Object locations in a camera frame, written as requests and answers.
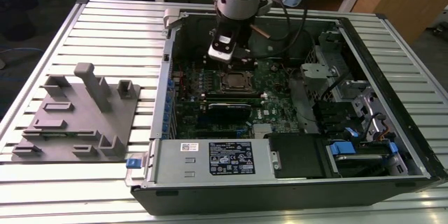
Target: floor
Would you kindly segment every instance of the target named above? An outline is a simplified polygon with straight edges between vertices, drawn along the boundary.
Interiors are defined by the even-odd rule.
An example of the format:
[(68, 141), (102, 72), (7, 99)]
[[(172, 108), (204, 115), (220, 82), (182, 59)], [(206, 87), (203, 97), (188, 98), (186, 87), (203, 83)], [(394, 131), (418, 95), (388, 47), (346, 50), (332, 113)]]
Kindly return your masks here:
[[(46, 50), (74, 7), (75, 1), (39, 0), (39, 7), (28, 11), (28, 16), (38, 28), (36, 36), (22, 42), (10, 42), (0, 35), (0, 48), (32, 47)], [(202, 4), (212, 3), (212, 0), (168, 1)], [(448, 55), (448, 41), (435, 37), (431, 31), (426, 31), (412, 45), (412, 48), (442, 85), (448, 89), (448, 59), (444, 58)], [(7, 64), (7, 67), (0, 70), (0, 119), (20, 92), (40, 57), (42, 53), (36, 51), (10, 51), (0, 54), (0, 59)]]

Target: metal slotted platform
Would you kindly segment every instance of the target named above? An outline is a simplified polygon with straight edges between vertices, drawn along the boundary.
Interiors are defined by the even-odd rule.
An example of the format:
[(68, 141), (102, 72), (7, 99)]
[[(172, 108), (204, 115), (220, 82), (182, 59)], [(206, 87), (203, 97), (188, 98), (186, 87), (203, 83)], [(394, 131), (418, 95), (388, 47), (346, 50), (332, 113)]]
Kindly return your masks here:
[[(152, 111), (163, 56), (163, 15), (167, 8), (212, 9), (210, 5), (90, 0), (76, 4), (46, 55), (0, 124), (0, 223), (443, 223), (448, 219), (448, 184), (394, 197), (370, 207), (308, 209), (210, 216), (151, 216), (124, 184), (119, 164), (8, 164), (22, 129), (46, 97), (39, 86), (50, 74), (70, 75), (79, 62), (95, 64), (108, 83), (131, 79), (143, 87), (128, 153), (148, 148)], [(371, 14), (310, 12), (346, 16), (360, 33), (402, 102), (448, 167), (448, 95), (387, 20)], [(143, 173), (134, 173), (138, 178)]]

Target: warning label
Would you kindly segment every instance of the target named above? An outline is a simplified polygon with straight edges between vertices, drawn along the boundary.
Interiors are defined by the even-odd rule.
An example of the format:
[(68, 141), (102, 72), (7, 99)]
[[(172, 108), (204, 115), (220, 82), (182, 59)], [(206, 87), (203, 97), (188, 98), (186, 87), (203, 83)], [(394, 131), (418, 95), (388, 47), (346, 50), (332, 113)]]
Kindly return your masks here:
[(212, 175), (255, 174), (251, 142), (210, 143)]

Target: gray plastic block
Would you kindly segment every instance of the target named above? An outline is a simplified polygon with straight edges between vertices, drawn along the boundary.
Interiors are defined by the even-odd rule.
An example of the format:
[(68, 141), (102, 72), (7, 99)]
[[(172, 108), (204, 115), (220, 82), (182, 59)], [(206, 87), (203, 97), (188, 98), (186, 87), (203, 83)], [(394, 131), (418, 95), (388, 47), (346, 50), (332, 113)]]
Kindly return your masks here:
[(43, 109), (46, 111), (72, 111), (74, 110), (74, 104), (71, 102), (51, 102), (46, 103)]
[(64, 120), (40, 120), (38, 119), (34, 123), (36, 129), (64, 129), (67, 127), (67, 122)]
[(94, 69), (95, 66), (92, 63), (80, 62), (75, 68), (75, 75), (82, 78), (86, 84), (86, 89), (90, 92), (96, 106), (100, 108), (102, 112), (108, 112), (112, 109), (111, 104), (107, 100), (107, 94), (104, 93), (94, 74)]
[(43, 87), (52, 97), (64, 97), (63, 88), (70, 86), (70, 82), (64, 76), (51, 76), (48, 77)]
[(31, 125), (23, 131), (24, 138), (12, 151), (12, 161), (39, 163), (124, 160), (140, 86), (123, 81), (122, 86), (127, 87), (131, 94), (123, 99), (119, 85), (106, 87), (106, 79), (94, 76), (98, 91), (111, 106), (110, 111), (102, 112), (84, 84), (64, 83), (66, 78), (60, 76), (50, 76), (48, 79), (48, 84), (55, 84), (50, 86), (58, 86), (62, 93), (44, 98)]
[(91, 144), (76, 144), (74, 145), (72, 153), (75, 156), (83, 158), (83, 157), (96, 157), (98, 151), (95, 147)]
[(103, 135), (98, 150), (103, 152), (106, 156), (119, 156), (126, 151), (126, 147), (123, 146), (118, 136), (114, 137), (111, 143), (107, 137)]
[(135, 93), (132, 81), (120, 80), (118, 91), (119, 91), (119, 95), (122, 99), (136, 99), (136, 93)]
[(16, 146), (12, 151), (20, 157), (39, 157), (43, 152), (35, 145)]
[(110, 88), (110, 85), (106, 82), (106, 78), (104, 77), (98, 77), (96, 79), (99, 80), (99, 84), (100, 84), (102, 91), (103, 91), (104, 95), (107, 97), (110, 97), (110, 95), (111, 95), (111, 88)]

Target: silver metal panel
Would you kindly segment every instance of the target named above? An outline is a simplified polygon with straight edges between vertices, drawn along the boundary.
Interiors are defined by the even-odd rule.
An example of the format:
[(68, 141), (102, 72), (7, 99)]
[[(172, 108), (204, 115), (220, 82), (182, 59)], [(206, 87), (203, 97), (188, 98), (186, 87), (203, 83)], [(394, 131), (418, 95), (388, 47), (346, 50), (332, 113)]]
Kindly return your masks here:
[[(4, 129), (7, 132), (0, 135), (0, 149), (6, 151), (0, 154), (0, 162), (11, 160), (11, 147), (22, 137), (22, 131), (16, 130), (16, 127), (30, 123), (30, 118), (40, 105), (40, 99), (46, 97), (47, 91), (39, 88), (39, 85), (46, 81), (48, 71), (56, 70), (59, 73), (63, 69), (71, 71), (76, 61), (82, 62), (87, 58), (100, 65), (98, 70), (108, 74), (108, 82), (114, 83), (120, 78), (127, 78), (144, 87), (139, 98), (128, 151), (138, 152), (147, 148), (151, 135), (151, 109), (155, 105), (159, 77), (158, 75), (136, 77), (135, 73), (152, 74), (154, 72), (146, 68), (152, 69), (159, 66), (163, 55), (160, 25), (164, 10), (167, 8), (212, 10), (212, 7), (118, 0), (91, 0), (88, 6), (92, 8), (78, 6), (71, 12), (32, 78), (7, 114), (7, 120), (2, 121), (0, 132)], [(275, 9), (272, 12), (282, 13), (282, 10)], [(291, 10), (291, 13), (302, 14), (302, 11)], [(428, 75), (412, 56), (412, 51), (400, 42), (396, 32), (382, 23), (374, 14), (310, 12), (310, 15), (344, 16), (351, 19), (378, 63), (383, 69), (387, 69), (387, 79), (398, 91), (408, 112), (422, 125), (420, 131), (440, 161), (448, 167), (448, 126), (443, 122), (448, 116), (447, 97), (438, 88), (434, 77)], [(76, 27), (80, 29), (74, 28), (72, 19), (79, 20)], [(87, 40), (74, 40), (74, 38), (87, 38)], [(115, 45), (110, 44), (111, 40), (98, 40), (99, 45), (92, 47), (90, 40), (94, 38), (127, 40), (116, 41), (119, 44)], [(448, 207), (448, 185), (442, 185), (422, 193), (396, 196), (368, 207), (160, 218), (151, 216), (134, 200), (123, 181), (124, 164), (3, 165), (0, 174), (7, 174), (7, 176), (0, 175), (3, 182), (0, 201), (6, 205), (16, 202), (15, 205), (0, 207), (2, 223), (118, 223), (128, 221), (388, 223), (391, 219), (399, 218), (402, 222), (439, 224), (444, 223), (448, 218), (444, 210)], [(132, 177), (143, 178), (143, 170), (136, 170)]]
[(160, 66), (160, 57), (123, 57), (115, 56), (92, 56), (92, 55), (56, 55), (54, 63), (55, 64), (71, 64), (75, 65), (79, 62), (90, 62), (96, 66)]
[(162, 31), (164, 26), (155, 24), (76, 22), (75, 29)]
[(158, 31), (111, 31), (92, 30), (92, 29), (74, 29), (70, 33), (71, 37), (87, 38), (126, 38), (126, 39), (164, 39), (162, 33)]
[(104, 16), (131, 16), (131, 17), (163, 17), (163, 12), (151, 10), (114, 10), (86, 8), (83, 14)]
[[(210, 173), (208, 144), (219, 142), (251, 142), (255, 174), (239, 174), (235, 176), (214, 176)], [(182, 143), (198, 143), (196, 152), (183, 152)], [(156, 180), (164, 184), (186, 183), (223, 183), (223, 182), (260, 182), (263, 180), (276, 181), (271, 163), (271, 153), (267, 146), (268, 139), (244, 140), (168, 140), (160, 143), (159, 167)], [(195, 158), (195, 163), (186, 163), (186, 158)], [(195, 172), (194, 177), (184, 177), (186, 172)]]
[(111, 23), (130, 23), (130, 24), (158, 24), (163, 25), (159, 18), (151, 17), (127, 17), (127, 16), (99, 16), (83, 14), (79, 16), (79, 21), (84, 22), (111, 22)]
[(163, 47), (163, 40), (148, 39), (110, 39), (110, 38), (67, 38), (66, 45), (107, 46), (107, 47)]

